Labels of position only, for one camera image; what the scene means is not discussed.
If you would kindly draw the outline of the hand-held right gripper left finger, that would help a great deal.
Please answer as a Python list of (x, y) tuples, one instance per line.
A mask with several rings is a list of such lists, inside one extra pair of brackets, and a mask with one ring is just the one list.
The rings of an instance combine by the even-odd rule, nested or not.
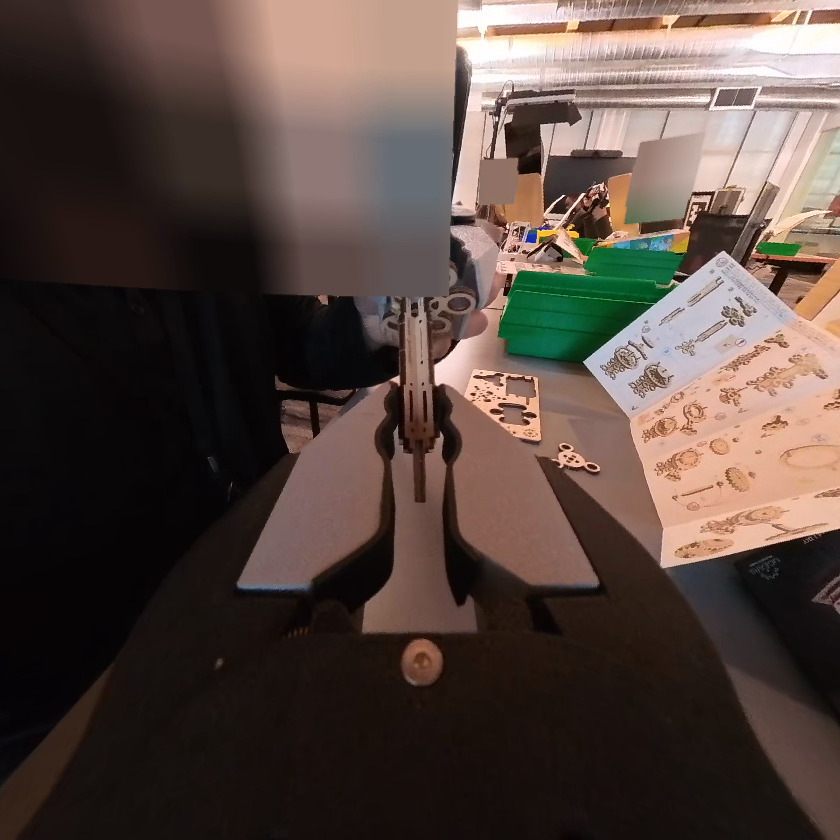
[(299, 454), (237, 589), (369, 601), (393, 569), (395, 385), (374, 388)]

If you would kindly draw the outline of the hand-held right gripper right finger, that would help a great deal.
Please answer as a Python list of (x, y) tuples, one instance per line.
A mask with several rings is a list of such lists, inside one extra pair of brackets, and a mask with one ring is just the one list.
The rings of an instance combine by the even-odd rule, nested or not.
[(595, 592), (599, 577), (537, 457), (450, 386), (435, 395), (455, 603)]

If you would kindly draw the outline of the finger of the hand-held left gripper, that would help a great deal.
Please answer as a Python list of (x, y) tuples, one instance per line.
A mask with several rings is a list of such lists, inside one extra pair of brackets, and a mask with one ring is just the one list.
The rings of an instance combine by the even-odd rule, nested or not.
[(455, 224), (450, 227), (449, 259), (455, 265), (457, 287), (468, 288), (476, 296), (476, 308), (494, 300), (497, 273), (497, 241), (481, 224)]

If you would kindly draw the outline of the wooden model shaft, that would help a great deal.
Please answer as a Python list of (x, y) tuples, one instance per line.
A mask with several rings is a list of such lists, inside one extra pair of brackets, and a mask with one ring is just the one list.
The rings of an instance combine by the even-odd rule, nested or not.
[(438, 436), (434, 414), (434, 357), (427, 299), (399, 299), (400, 417), (403, 452), (411, 456), (415, 502), (426, 501), (425, 458)]

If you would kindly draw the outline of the white plastic device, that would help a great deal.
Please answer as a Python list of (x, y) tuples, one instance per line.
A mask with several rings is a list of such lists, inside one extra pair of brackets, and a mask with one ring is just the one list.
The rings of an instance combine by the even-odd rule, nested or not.
[(526, 256), (526, 262), (530, 264), (554, 265), (560, 264), (569, 259), (576, 264), (583, 265), (587, 260), (578, 245), (578, 239), (569, 235), (564, 228), (548, 232), (549, 234), (540, 239), (537, 246)]

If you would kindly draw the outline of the small three-lobed wooden part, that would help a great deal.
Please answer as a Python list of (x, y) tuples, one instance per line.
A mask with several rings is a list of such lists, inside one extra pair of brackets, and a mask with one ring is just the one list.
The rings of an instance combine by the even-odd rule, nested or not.
[(561, 469), (568, 469), (577, 473), (598, 476), (602, 472), (602, 468), (598, 464), (584, 457), (572, 444), (568, 443), (560, 443), (556, 456), (551, 460)]

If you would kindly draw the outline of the brown cardboard sheet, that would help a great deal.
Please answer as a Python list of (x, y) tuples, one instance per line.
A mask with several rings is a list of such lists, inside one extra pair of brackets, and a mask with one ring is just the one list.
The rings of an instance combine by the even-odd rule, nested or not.
[(543, 177), (539, 172), (518, 175), (512, 203), (504, 205), (508, 224), (525, 223), (533, 228), (543, 224)]

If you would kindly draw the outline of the punched-out plywood sheet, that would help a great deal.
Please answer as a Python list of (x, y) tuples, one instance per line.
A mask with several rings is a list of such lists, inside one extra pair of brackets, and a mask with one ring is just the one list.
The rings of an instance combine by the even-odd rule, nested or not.
[(542, 441), (539, 380), (530, 374), (473, 370), (464, 396), (495, 426), (521, 441)]

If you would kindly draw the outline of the black chair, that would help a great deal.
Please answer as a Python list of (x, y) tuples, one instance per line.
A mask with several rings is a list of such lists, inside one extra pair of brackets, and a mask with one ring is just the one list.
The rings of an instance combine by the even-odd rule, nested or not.
[(318, 436), (355, 396), (356, 390), (297, 388), (275, 378), (280, 425), (289, 449)]

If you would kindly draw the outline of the black yellow device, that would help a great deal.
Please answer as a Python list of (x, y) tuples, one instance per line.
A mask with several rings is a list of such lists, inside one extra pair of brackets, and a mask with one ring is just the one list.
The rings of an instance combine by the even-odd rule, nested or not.
[(561, 218), (561, 228), (578, 238), (607, 240), (613, 235), (610, 195), (606, 182), (578, 195)]

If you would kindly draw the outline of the black monitor screen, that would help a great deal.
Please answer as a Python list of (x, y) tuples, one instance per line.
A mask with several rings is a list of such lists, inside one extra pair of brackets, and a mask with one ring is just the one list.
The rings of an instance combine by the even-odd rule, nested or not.
[(574, 150), (548, 157), (543, 177), (543, 198), (548, 208), (562, 196), (587, 192), (614, 176), (632, 173), (637, 158), (619, 150)]

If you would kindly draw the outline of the black studio light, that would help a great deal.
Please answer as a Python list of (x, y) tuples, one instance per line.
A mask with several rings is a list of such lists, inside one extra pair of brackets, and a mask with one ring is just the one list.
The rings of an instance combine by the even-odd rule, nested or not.
[(489, 159), (495, 158), (500, 131), (508, 123), (530, 128), (549, 123), (575, 125), (581, 120), (573, 87), (518, 90), (510, 80), (493, 99), (483, 96), (480, 104), (481, 110), (490, 115)]

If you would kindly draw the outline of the colourful printed box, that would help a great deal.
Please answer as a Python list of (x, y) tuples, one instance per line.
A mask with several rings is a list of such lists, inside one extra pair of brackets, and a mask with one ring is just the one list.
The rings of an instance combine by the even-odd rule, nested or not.
[(617, 237), (614, 234), (607, 239), (597, 241), (593, 248), (644, 250), (684, 255), (688, 247), (689, 237), (690, 231), (687, 228), (657, 231), (636, 236)]

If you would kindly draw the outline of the folded instruction sheet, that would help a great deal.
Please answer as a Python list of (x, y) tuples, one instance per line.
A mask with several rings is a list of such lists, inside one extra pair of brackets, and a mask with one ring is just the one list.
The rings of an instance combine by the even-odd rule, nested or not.
[(838, 530), (837, 320), (722, 253), (584, 366), (629, 420), (664, 567)]

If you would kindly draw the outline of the black cardboard box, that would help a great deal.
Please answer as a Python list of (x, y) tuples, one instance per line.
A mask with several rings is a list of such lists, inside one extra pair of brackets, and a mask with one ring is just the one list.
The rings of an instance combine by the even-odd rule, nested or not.
[(839, 713), (839, 531), (754, 551), (734, 563), (791, 654)]

